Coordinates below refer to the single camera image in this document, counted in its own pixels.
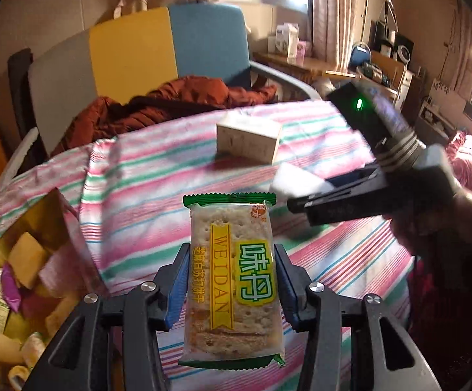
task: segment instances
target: yellow label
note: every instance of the yellow label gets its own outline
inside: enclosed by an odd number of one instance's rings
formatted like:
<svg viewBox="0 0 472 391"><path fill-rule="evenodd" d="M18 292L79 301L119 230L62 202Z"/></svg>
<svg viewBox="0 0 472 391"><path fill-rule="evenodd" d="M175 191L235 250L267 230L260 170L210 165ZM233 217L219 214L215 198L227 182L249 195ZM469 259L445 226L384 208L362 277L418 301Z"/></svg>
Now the yellow label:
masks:
<svg viewBox="0 0 472 391"><path fill-rule="evenodd" d="M205 301L205 247L193 248L192 274L193 274L193 299L197 303Z"/></svg>
<svg viewBox="0 0 472 391"><path fill-rule="evenodd" d="M247 305L263 305L276 297L276 277L271 250L264 240L239 241L236 245L236 298Z"/></svg>
<svg viewBox="0 0 472 391"><path fill-rule="evenodd" d="M229 224L211 224L211 329L233 329L230 242Z"/></svg>

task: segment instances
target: chair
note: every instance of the chair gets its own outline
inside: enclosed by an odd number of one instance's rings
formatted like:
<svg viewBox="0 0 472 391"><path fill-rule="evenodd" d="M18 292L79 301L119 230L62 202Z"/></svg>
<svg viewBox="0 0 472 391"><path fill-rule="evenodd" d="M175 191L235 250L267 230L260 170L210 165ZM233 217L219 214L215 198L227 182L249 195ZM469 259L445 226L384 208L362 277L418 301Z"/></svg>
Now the chair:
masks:
<svg viewBox="0 0 472 391"><path fill-rule="evenodd" d="M125 104L186 75L222 78L249 90L251 71L320 99L300 80L249 60L243 13L235 6L154 8L96 25L36 59L29 49L19 51L8 60L8 79L24 141L0 186L13 178L30 147L30 165L46 161L72 119L99 95Z"/></svg>

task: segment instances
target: hand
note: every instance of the hand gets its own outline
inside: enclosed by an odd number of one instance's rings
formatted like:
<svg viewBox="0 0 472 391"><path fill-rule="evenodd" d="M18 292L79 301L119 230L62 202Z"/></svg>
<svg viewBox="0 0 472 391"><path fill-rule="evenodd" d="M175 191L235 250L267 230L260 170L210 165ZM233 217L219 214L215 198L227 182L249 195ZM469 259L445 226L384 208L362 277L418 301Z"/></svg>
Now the hand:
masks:
<svg viewBox="0 0 472 391"><path fill-rule="evenodd" d="M390 229L397 241L412 254L423 256L433 251L435 241L428 236L443 229L454 230L472 247L472 192L459 189L451 204L414 216L404 210L392 216Z"/></svg>

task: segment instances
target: striped bedsheet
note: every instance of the striped bedsheet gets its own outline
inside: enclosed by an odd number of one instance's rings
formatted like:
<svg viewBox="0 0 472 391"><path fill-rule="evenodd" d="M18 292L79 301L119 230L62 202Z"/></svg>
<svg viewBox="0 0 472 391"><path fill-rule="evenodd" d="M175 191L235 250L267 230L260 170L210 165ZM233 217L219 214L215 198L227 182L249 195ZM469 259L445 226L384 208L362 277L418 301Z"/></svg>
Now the striped bedsheet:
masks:
<svg viewBox="0 0 472 391"><path fill-rule="evenodd" d="M17 177L0 190L0 236L31 204L58 187L80 215L81 229L104 282L122 294L171 263L189 240L187 193L267 191L281 162L321 177L350 171L372 160L325 101L239 109L283 124L276 163L216 156L216 122L224 112L178 119L64 152ZM353 297L375 292L401 319L409 301L405 277L411 257L380 217L311 228L282 204L271 212L274 241L311 278ZM158 334L160 355L173 391L296 389L306 334L284 322L286 367L212 371L178 366L183 350L183 311L169 333ZM343 330L343 376L350 364L350 331Z"/></svg>

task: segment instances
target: soda cracker package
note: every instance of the soda cracker package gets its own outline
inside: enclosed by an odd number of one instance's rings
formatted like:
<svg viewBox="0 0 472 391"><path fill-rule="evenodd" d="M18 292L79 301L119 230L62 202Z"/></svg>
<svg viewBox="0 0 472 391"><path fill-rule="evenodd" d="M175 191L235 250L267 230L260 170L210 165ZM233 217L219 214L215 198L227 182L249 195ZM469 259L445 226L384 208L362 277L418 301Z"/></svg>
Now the soda cracker package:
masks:
<svg viewBox="0 0 472 391"><path fill-rule="evenodd" d="M284 365L269 209L271 193L184 197L191 260L179 364L252 369Z"/></svg>

